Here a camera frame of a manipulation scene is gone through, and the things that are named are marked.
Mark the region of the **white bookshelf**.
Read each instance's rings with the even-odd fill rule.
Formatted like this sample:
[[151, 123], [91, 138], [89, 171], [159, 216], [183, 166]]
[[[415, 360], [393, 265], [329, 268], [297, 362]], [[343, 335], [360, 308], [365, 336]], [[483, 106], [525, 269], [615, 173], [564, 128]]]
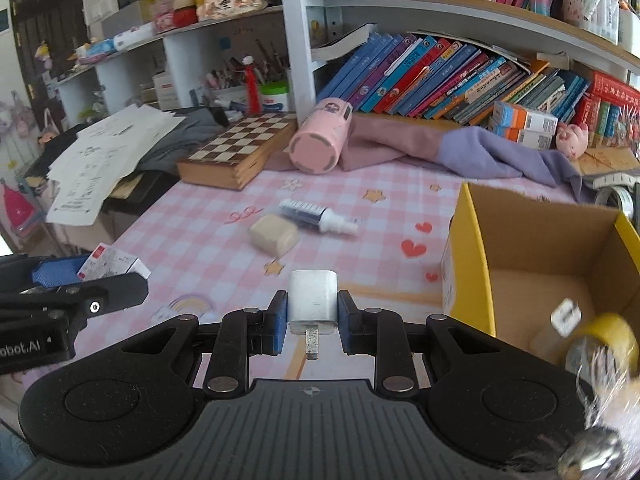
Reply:
[[108, 112], [128, 105], [153, 76], [161, 53], [183, 107], [190, 92], [228, 55], [258, 54], [258, 44], [276, 46], [290, 57], [292, 90], [299, 114], [314, 104], [323, 65], [311, 48], [366, 23], [379, 32], [440, 32], [536, 58], [561, 55], [627, 82], [639, 73], [638, 56], [592, 32], [529, 10], [486, 0], [282, 0], [278, 6], [170, 30], [138, 42], [58, 83], [73, 125], [102, 91]]

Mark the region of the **small red white box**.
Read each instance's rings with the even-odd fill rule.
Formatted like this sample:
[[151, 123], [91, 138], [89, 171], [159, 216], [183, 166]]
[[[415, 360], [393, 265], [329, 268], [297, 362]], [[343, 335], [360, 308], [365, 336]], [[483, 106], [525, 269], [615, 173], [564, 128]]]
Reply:
[[151, 270], [138, 257], [101, 243], [88, 255], [77, 276], [81, 281], [88, 282], [128, 273], [137, 273], [142, 278], [148, 278]]

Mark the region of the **red book box set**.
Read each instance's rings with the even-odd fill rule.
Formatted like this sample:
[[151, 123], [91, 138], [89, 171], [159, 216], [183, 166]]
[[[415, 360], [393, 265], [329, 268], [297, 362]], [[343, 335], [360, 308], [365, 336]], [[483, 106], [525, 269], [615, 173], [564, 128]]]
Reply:
[[572, 123], [586, 126], [590, 148], [636, 148], [639, 145], [639, 91], [593, 72]]

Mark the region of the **wooden chess board box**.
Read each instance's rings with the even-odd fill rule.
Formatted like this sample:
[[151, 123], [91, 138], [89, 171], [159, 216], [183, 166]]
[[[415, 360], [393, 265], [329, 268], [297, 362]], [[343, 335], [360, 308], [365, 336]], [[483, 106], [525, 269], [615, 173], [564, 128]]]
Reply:
[[186, 183], [241, 191], [284, 150], [297, 130], [291, 113], [262, 113], [243, 118], [177, 164]]

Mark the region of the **pink checkered table mat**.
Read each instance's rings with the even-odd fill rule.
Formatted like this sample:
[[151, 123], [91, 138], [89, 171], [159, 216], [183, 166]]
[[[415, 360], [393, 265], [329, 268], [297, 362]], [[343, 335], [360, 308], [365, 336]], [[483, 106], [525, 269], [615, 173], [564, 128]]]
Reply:
[[[359, 307], [421, 323], [440, 308], [440, 259], [461, 183], [392, 162], [324, 177], [266, 171], [241, 192], [178, 184], [116, 243], [150, 269], [148, 298], [92, 320], [76, 340], [78, 356], [180, 311], [213, 322], [242, 307], [263, 308], [298, 269], [332, 270]], [[305, 230], [285, 256], [268, 256], [248, 231], [287, 198], [332, 208], [357, 223], [357, 235]]]

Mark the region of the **grey cloth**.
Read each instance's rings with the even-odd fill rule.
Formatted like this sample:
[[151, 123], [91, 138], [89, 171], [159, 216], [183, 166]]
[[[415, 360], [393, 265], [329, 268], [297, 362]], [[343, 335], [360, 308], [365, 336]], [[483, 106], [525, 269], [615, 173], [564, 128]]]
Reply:
[[138, 171], [161, 171], [178, 174], [178, 162], [197, 151], [229, 127], [221, 107], [200, 107], [179, 113], [182, 122], [160, 139], [139, 160]]

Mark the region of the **white spray bottle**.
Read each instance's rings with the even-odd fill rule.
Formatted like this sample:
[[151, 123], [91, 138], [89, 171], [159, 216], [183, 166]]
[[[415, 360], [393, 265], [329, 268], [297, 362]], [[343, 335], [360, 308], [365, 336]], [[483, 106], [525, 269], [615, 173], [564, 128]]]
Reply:
[[300, 200], [281, 200], [278, 206], [280, 214], [288, 220], [319, 233], [357, 235], [358, 226], [334, 212], [331, 208], [318, 206]]

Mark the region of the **beige eraser block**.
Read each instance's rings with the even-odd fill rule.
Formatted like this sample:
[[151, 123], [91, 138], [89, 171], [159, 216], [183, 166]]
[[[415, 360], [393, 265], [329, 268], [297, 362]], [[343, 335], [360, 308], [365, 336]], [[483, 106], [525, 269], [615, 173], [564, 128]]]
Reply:
[[276, 214], [266, 214], [258, 219], [248, 234], [257, 249], [275, 259], [284, 256], [299, 241], [297, 226]]

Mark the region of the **small white usb charger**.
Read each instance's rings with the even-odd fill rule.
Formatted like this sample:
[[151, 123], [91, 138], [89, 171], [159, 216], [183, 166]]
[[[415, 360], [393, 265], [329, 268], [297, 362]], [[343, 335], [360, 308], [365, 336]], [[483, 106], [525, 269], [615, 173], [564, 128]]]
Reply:
[[320, 337], [337, 328], [337, 274], [296, 270], [288, 279], [288, 329], [303, 337], [308, 361], [319, 357]]

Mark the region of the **red pen figure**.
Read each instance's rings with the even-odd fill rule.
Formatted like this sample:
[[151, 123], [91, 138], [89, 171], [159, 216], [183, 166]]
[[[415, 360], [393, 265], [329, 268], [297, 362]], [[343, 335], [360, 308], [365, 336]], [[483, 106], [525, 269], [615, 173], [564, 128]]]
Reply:
[[245, 55], [242, 59], [245, 74], [245, 87], [247, 93], [247, 113], [255, 115], [260, 112], [260, 97], [258, 79], [255, 73], [254, 58]]

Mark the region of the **pink pig toy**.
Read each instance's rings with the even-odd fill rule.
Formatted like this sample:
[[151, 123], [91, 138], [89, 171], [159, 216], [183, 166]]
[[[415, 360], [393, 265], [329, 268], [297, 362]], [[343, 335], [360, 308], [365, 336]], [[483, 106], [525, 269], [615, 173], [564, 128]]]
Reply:
[[555, 148], [568, 160], [580, 159], [589, 145], [589, 130], [586, 124], [574, 125], [558, 123], [555, 133]]

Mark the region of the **yellow tape roll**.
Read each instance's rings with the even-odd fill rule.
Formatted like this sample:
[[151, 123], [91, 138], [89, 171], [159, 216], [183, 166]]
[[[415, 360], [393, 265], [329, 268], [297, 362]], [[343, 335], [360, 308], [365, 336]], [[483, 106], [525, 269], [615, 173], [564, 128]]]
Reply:
[[639, 345], [634, 331], [619, 314], [605, 312], [584, 324], [570, 342], [565, 368], [577, 375], [589, 372], [594, 354], [605, 349], [612, 352], [615, 367], [636, 374]]

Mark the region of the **yellow cardboard box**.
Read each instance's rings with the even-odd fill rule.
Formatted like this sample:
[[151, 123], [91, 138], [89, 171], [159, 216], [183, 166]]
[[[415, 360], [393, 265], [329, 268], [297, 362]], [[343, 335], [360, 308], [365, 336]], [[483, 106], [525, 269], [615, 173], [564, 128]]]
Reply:
[[565, 298], [582, 322], [550, 362], [563, 363], [577, 331], [605, 312], [639, 344], [639, 235], [624, 214], [463, 183], [442, 255], [445, 313], [529, 350]]

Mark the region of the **large white plug charger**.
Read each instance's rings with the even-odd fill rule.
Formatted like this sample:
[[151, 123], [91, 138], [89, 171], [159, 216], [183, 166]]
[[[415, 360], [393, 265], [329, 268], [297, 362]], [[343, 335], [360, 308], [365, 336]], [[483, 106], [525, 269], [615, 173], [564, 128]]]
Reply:
[[534, 356], [551, 361], [565, 346], [568, 337], [582, 322], [582, 310], [570, 298], [563, 299], [549, 314], [544, 326], [533, 336], [529, 350]]

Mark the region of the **pink cylindrical cup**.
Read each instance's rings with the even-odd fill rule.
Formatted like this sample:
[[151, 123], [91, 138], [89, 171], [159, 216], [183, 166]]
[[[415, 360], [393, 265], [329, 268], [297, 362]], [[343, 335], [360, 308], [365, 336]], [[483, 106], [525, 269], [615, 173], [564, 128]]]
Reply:
[[352, 123], [352, 106], [337, 98], [320, 101], [288, 144], [295, 168], [327, 174], [340, 160]]

